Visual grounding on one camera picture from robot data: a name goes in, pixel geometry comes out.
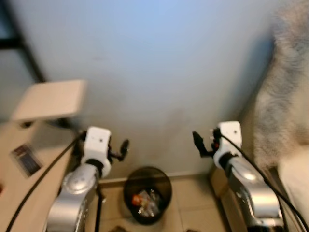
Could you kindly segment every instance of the floor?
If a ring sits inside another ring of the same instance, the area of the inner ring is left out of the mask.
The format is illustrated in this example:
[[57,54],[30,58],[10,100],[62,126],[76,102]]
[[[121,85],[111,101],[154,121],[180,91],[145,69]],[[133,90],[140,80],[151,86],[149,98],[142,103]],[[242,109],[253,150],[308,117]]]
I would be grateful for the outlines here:
[[122,187],[102,190],[100,232],[121,226],[128,232],[226,232],[224,219],[205,176],[172,180],[173,196],[163,218],[154,225],[142,226],[131,216],[123,201]]

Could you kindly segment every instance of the baseboard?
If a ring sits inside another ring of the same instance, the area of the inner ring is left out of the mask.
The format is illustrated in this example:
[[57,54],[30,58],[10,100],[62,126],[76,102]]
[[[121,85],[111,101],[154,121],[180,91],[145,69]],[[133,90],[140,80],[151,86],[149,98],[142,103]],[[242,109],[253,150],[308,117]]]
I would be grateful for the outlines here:
[[[174,173],[167,173],[167,176],[170,180],[176,179],[183,179],[183,178],[190,178],[199,175],[208,175],[209,172],[174,172]],[[110,187],[118,187],[122,186],[127,180],[127,177],[124,178],[114,178],[114,179],[101,179],[99,180],[99,185],[104,188]]]

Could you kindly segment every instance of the black cable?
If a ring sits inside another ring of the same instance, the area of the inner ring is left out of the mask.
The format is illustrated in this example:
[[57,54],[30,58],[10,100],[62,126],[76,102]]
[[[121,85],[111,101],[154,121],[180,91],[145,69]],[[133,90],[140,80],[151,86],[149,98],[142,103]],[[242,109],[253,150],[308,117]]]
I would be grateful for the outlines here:
[[43,178],[46,176],[46,174],[52,169],[52,167],[63,157],[63,155],[80,139],[85,136],[86,132],[84,131],[80,135],[78,135],[55,159],[54,161],[46,168],[46,170],[43,172],[43,174],[39,177],[39,179],[34,183],[34,185],[31,187],[31,189],[28,191],[26,196],[23,198],[22,202],[19,204],[17,210],[15,211],[10,224],[8,225],[6,232],[10,232],[18,214],[20,213],[21,209],[23,208],[24,204],[32,194],[32,192],[35,190],[35,188],[39,185],[39,183],[43,180]]
[[258,168],[258,166],[254,162],[252,162],[250,158],[235,143],[233,143],[229,138],[227,138],[223,134],[220,133],[220,135],[226,140],[228,140],[230,144],[233,145],[242,154],[242,156],[259,172],[259,174],[263,177],[264,182],[271,188],[271,190],[275,192],[277,196],[279,196],[296,213],[296,215],[302,222],[303,226],[305,227],[305,230],[309,232],[309,227],[306,224],[305,219],[301,216],[300,212],[292,205],[292,203],[271,184],[271,182],[264,175],[264,173]]

